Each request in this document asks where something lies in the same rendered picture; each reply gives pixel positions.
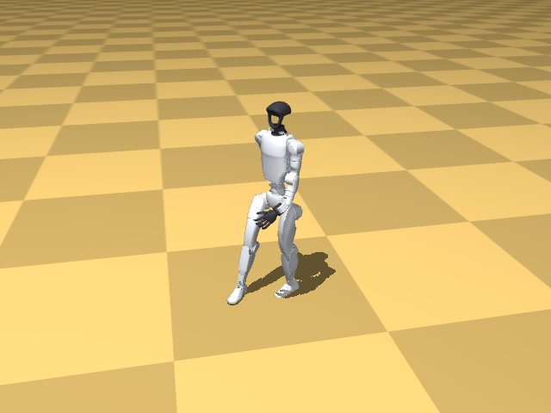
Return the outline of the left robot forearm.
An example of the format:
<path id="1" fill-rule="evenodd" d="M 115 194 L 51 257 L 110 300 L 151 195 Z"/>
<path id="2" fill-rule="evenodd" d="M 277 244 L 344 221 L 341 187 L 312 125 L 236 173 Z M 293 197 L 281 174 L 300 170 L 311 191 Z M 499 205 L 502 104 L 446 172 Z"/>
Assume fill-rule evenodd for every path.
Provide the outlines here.
<path id="1" fill-rule="evenodd" d="M 277 211 L 279 213 L 284 213 L 288 208 L 290 208 L 293 205 L 293 199 L 294 199 L 294 195 L 297 192 L 298 185 L 299 185 L 299 177 L 296 176 L 293 181 L 293 187 L 287 186 L 285 188 L 286 191 L 283 196 L 284 199 L 282 200 L 281 205 L 277 208 Z"/>

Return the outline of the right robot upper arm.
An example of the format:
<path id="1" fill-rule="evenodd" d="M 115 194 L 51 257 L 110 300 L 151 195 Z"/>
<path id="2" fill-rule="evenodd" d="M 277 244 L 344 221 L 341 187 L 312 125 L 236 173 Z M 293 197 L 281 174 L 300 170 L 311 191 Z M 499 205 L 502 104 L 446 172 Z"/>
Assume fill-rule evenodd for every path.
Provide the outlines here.
<path id="1" fill-rule="evenodd" d="M 261 137 L 263 135 L 264 132 L 266 132 L 267 130 L 263 129 L 262 131 L 260 131 L 259 133 L 257 133 L 255 135 L 255 140 L 256 142 L 258 143 L 259 147 L 260 147 L 260 150 L 261 150 Z"/>

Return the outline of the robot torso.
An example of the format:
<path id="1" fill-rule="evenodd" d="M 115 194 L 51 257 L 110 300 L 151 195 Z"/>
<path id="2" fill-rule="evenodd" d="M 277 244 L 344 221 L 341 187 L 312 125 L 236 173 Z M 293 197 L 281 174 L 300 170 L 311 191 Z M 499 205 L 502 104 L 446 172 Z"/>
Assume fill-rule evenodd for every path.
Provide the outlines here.
<path id="1" fill-rule="evenodd" d="M 271 127 L 261 137 L 261 156 L 264 179 L 271 182 L 271 190 L 266 194 L 267 204 L 273 208 L 281 203 L 285 194 L 285 176 L 290 173 L 290 153 L 288 140 L 294 135 L 285 132 L 282 136 L 273 136 Z"/>

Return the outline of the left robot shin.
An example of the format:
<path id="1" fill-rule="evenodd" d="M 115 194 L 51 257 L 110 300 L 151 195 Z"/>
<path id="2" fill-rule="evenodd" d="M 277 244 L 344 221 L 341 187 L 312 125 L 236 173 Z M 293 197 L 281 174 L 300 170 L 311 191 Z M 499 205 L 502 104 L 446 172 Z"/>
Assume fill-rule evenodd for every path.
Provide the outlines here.
<path id="1" fill-rule="evenodd" d="M 289 283 L 289 285 L 292 286 L 294 284 L 294 275 L 298 265 L 298 249 L 293 247 L 288 258 L 285 257 L 284 254 L 282 254 L 281 258 L 282 269 L 285 274 L 287 284 Z"/>

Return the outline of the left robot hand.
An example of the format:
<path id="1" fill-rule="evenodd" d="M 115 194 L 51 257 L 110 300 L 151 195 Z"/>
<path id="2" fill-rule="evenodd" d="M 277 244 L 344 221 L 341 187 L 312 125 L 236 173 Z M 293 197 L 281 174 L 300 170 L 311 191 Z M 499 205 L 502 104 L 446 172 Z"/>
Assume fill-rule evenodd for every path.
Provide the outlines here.
<path id="1" fill-rule="evenodd" d="M 281 203 L 277 204 L 275 207 L 273 207 L 274 210 L 268 210 L 268 211 L 264 211 L 264 212 L 258 212 L 257 214 L 262 214 L 262 213 L 265 213 L 261 218 L 259 219 L 254 219 L 254 221 L 259 221 L 261 219 L 263 219 L 262 221 L 256 223 L 256 225 L 259 225 L 258 227 L 262 227 L 262 229 L 266 229 L 268 228 L 271 224 L 273 224 L 276 220 L 276 217 L 277 215 L 278 216 L 281 216 L 282 213 L 279 213 L 277 211 L 277 208 L 281 205 Z M 285 211 L 286 212 L 286 211 Z M 266 220 L 266 222 L 264 222 Z M 264 222 L 264 223 L 263 223 Z M 262 224 L 263 223 L 263 224 Z M 261 225 L 262 224 L 262 225 Z M 266 226 L 265 226 L 266 225 Z M 263 227 L 264 226 L 264 227 Z"/>

